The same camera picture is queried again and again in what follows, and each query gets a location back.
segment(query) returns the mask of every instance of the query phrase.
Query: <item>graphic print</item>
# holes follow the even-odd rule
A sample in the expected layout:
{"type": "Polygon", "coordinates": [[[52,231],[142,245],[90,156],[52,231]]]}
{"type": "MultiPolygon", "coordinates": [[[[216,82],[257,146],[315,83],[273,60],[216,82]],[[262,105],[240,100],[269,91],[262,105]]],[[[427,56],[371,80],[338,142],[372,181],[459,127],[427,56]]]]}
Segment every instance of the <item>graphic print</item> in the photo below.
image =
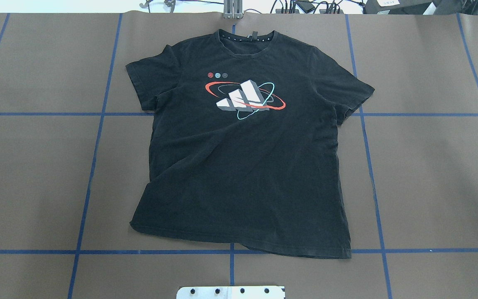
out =
{"type": "Polygon", "coordinates": [[[232,86],[232,87],[240,87],[236,88],[230,92],[228,92],[228,97],[223,98],[216,102],[217,107],[220,110],[224,111],[235,111],[237,110],[237,119],[242,120],[254,115],[256,112],[264,111],[264,110],[282,110],[285,108],[285,102],[278,97],[274,93],[274,83],[267,82],[261,85],[257,85],[252,80],[247,80],[243,83],[236,83],[236,82],[211,82],[206,84],[205,89],[210,94],[217,96],[213,91],[211,91],[211,87],[213,85],[217,85],[217,90],[226,95],[226,92],[222,91],[221,88],[232,86]],[[271,91],[262,89],[263,85],[272,85],[271,91]],[[273,103],[274,98],[277,98],[281,101],[281,106],[275,107],[267,105],[267,103],[273,103]],[[241,112],[250,112],[247,115],[241,115],[241,112]]]}

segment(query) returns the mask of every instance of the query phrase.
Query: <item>short sleeve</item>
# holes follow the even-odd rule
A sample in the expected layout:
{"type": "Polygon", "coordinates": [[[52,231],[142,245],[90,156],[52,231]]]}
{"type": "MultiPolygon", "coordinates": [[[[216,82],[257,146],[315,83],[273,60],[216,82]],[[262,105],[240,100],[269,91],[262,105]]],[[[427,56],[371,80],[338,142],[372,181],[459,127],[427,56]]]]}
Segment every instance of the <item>short sleeve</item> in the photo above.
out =
{"type": "Polygon", "coordinates": [[[374,87],[355,78],[315,46],[309,66],[313,89],[334,106],[337,125],[342,125],[374,93],[374,87]]]}
{"type": "Polygon", "coordinates": [[[173,47],[167,45],[160,54],[125,66],[143,110],[156,110],[157,96],[178,83],[180,60],[173,47]]]}

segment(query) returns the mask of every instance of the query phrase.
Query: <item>fabric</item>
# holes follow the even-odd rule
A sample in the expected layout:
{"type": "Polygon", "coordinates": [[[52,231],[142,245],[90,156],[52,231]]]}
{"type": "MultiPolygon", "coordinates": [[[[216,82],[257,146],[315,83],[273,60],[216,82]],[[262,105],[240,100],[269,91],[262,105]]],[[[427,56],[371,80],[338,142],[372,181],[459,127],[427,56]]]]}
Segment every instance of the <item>fabric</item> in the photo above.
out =
{"type": "Polygon", "coordinates": [[[219,29],[126,69],[141,108],[155,111],[133,229],[351,257],[337,125],[374,88],[276,31],[250,41],[219,29]]]}

